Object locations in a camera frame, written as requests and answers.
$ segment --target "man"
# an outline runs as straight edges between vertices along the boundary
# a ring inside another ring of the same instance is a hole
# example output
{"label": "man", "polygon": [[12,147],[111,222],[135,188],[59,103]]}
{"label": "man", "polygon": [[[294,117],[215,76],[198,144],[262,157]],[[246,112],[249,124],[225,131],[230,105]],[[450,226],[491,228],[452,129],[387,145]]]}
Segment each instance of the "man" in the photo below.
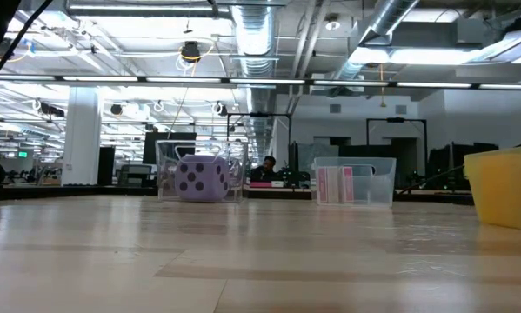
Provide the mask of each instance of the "man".
{"label": "man", "polygon": [[264,158],[264,164],[258,166],[250,173],[250,179],[252,181],[270,181],[276,177],[274,173],[274,166],[276,165],[276,159],[273,156],[267,156]]}

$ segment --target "yellow container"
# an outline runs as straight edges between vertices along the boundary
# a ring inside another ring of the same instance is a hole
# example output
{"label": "yellow container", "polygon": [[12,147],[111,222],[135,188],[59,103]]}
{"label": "yellow container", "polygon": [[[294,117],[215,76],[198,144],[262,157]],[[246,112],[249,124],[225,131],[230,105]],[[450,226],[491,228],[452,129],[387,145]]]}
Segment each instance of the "yellow container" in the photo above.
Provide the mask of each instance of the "yellow container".
{"label": "yellow container", "polygon": [[464,159],[480,221],[521,229],[521,148]]}

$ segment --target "purple dice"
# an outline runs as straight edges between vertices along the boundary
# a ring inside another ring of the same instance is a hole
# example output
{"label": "purple dice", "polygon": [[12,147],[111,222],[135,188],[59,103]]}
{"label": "purple dice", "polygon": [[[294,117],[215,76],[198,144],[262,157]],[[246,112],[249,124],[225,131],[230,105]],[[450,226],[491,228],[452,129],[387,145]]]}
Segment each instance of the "purple dice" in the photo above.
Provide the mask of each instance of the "purple dice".
{"label": "purple dice", "polygon": [[229,182],[229,167],[222,157],[186,155],[175,171],[175,190],[187,201],[221,201]]}

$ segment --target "clear plastic box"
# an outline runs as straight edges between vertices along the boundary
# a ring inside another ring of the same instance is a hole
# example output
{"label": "clear plastic box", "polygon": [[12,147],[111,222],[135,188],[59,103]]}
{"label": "clear plastic box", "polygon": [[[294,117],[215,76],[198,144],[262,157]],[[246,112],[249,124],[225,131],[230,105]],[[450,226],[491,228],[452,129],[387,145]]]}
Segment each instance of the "clear plastic box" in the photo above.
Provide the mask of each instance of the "clear plastic box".
{"label": "clear plastic box", "polygon": [[318,205],[391,207],[396,159],[378,157],[317,157]]}
{"label": "clear plastic box", "polygon": [[240,202],[248,144],[218,140],[156,141],[162,201]]}

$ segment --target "black hair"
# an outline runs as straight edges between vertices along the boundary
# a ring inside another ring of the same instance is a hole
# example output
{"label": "black hair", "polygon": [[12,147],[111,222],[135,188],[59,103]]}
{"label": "black hair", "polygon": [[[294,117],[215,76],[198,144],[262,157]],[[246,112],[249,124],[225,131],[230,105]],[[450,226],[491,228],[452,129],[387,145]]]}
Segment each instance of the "black hair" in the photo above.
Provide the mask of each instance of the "black hair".
{"label": "black hair", "polygon": [[276,165],[276,158],[273,157],[273,156],[267,156],[264,158],[265,161],[270,161],[272,163],[274,163],[274,165]]}

